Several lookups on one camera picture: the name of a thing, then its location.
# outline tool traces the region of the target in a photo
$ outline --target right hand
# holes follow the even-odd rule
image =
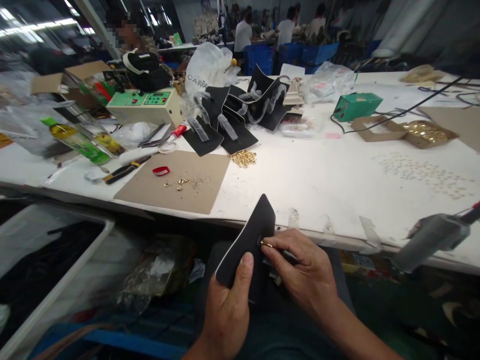
[[[265,237],[263,241],[274,247],[263,245],[261,251],[271,261],[298,306],[319,322],[335,310],[339,300],[337,286],[325,251],[296,229]],[[292,266],[277,249],[291,252],[299,264]]]

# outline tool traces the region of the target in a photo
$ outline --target white work table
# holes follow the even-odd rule
[[[385,112],[395,107],[407,109],[431,92],[398,86],[403,73],[361,73],[353,91],[373,92],[384,98],[378,108]],[[238,86],[246,89],[247,81]],[[424,106],[459,106],[454,96],[437,96]],[[417,149],[404,140],[365,142],[351,133],[335,138],[340,128],[330,121],[335,103],[305,105],[306,116],[323,120],[319,139],[296,139],[281,134],[253,130],[258,144],[256,164],[240,168],[230,162],[210,215],[183,212],[114,199],[114,195],[134,174],[112,185],[92,184],[84,173],[93,166],[86,158],[60,168],[51,159],[29,154],[17,144],[0,149],[0,183],[28,186],[65,201],[114,208],[146,210],[187,219],[245,222],[261,194],[271,202],[278,226],[297,223],[318,244],[350,250],[395,251],[402,247],[409,230],[421,218],[437,213],[455,214],[480,200],[480,156],[459,140],[430,149]],[[419,120],[409,114],[397,122]],[[347,123],[345,130],[350,130]],[[179,149],[192,151],[180,138]],[[227,153],[221,147],[214,154]],[[397,170],[401,161],[408,166]],[[121,164],[112,160],[110,171]],[[419,175],[422,167],[435,171]],[[466,184],[465,195],[453,198],[438,191],[435,174],[452,173],[458,186]],[[429,264],[462,272],[480,274],[480,223],[471,227],[471,235],[454,251],[436,253]]]

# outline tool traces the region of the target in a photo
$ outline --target left hand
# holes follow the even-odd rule
[[[229,360],[239,353],[249,328],[249,288],[253,270],[254,257],[246,252],[236,269],[231,289],[221,285],[215,274],[211,277],[203,331],[184,360]]]

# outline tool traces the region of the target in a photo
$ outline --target box of gold rivets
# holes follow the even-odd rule
[[[460,136],[456,132],[425,120],[403,123],[401,126],[408,131],[404,139],[419,149],[444,145]]]

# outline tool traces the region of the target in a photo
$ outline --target black backpack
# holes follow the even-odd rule
[[[171,76],[160,66],[158,55],[152,52],[137,54],[136,51],[127,52],[122,58],[131,84],[146,93],[168,88]]]

